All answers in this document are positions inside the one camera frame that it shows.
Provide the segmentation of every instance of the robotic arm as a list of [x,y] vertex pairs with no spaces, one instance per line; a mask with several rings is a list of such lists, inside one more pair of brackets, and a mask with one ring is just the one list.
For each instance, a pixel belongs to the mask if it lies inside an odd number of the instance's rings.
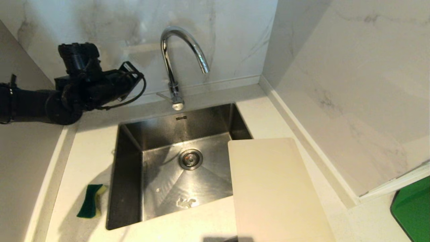
[[[138,99],[146,89],[146,80],[130,62],[119,69],[102,71],[97,47],[92,43],[62,44],[58,47],[67,76],[55,78],[55,90],[19,89],[12,74],[9,84],[0,84],[0,123],[45,122],[68,125],[80,119],[84,111],[109,110]],[[116,99],[123,101],[143,80],[142,91],[129,101],[103,106]]]

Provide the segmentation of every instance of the sink basin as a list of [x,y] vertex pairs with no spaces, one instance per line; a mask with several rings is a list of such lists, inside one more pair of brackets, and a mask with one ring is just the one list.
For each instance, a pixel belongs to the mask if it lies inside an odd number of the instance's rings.
[[251,138],[232,103],[120,124],[106,228],[233,195],[227,142]]

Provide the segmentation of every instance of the white cutting board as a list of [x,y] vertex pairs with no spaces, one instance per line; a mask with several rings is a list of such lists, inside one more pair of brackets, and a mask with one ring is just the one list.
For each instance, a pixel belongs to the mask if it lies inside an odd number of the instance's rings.
[[228,143],[239,242],[334,242],[294,139]]

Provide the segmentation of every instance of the faucet spout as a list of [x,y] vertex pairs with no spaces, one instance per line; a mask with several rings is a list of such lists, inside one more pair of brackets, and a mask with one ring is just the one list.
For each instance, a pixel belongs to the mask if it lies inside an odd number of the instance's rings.
[[170,96],[173,103],[172,107],[178,111],[184,107],[184,100],[181,96],[181,92],[179,91],[178,82],[175,80],[175,77],[173,76],[172,64],[170,62],[169,52],[167,51],[168,49],[167,40],[170,36],[173,36],[173,35],[181,38],[192,49],[194,55],[197,58],[197,62],[200,65],[200,69],[202,70],[202,73],[208,73],[209,66],[206,61],[205,55],[203,54],[202,49],[200,48],[199,44],[190,33],[188,33],[186,30],[178,26],[170,26],[163,31],[160,39],[161,51],[163,53],[167,74],[169,75],[169,90],[170,90]]

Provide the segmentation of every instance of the sink drain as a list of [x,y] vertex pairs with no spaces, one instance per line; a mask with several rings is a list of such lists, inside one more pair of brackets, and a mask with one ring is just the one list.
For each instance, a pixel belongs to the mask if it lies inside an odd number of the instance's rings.
[[181,167],[189,171],[197,169],[202,164],[202,161],[203,155],[196,149],[188,149],[179,157]]

